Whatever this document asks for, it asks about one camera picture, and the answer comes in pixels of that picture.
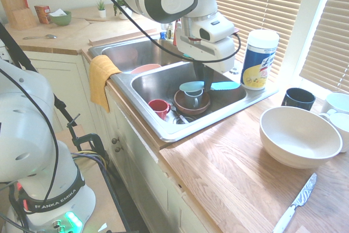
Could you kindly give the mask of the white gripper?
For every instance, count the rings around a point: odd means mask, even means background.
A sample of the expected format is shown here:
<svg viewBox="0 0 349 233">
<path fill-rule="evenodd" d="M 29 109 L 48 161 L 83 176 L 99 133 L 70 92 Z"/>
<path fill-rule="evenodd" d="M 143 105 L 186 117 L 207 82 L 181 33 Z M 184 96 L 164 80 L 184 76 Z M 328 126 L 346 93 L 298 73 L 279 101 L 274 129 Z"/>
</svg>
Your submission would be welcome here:
<svg viewBox="0 0 349 233">
<path fill-rule="evenodd" d="M 226 37 L 218 42 L 206 40 L 192 42 L 184 35 L 176 36 L 177 48 L 193 60 L 194 72 L 198 81 L 204 81 L 204 90 L 208 92 L 213 83 L 214 71 L 225 73 L 234 66 L 234 40 Z"/>
</svg>

